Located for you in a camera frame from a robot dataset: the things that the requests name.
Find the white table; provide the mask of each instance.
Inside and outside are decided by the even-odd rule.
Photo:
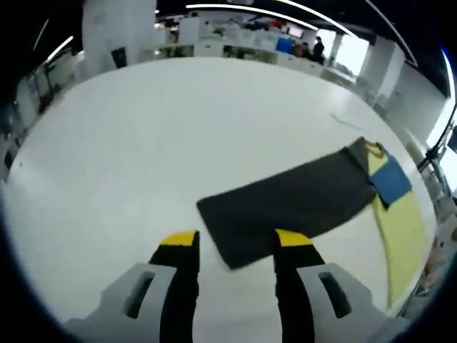
[[[165,236],[198,229],[195,342],[215,342],[211,335],[280,342],[272,258],[228,271],[196,202],[361,135],[384,144],[409,176],[431,242],[435,217],[421,176],[396,135],[351,92],[235,59],[170,59],[109,72],[69,91],[19,151],[4,187],[11,242],[36,293],[66,321],[93,311],[100,292],[147,262]],[[315,245],[386,309],[386,262],[370,209]]]

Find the computer screen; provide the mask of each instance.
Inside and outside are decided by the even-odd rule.
[[[301,38],[303,36],[303,30],[295,26],[290,26],[287,33],[297,38]]]

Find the ceiling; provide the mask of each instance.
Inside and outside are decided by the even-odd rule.
[[[295,0],[321,12],[341,24],[358,26],[373,35],[398,40],[389,25],[366,3],[366,0]],[[446,47],[452,64],[457,65],[456,45],[452,45],[452,13],[444,0],[371,0],[393,23],[413,52],[418,70],[441,92],[449,95],[448,80],[440,45]],[[14,96],[14,85],[25,74],[42,63],[69,36],[74,36],[74,49],[82,49],[81,5],[84,0],[14,1],[8,11],[1,12],[2,52],[6,57],[1,95],[3,100]],[[221,3],[207,0],[158,0],[161,15],[185,12],[187,4]],[[255,0],[252,6],[275,11],[327,27],[321,19],[295,7],[274,0]],[[33,47],[45,21],[37,48]]]

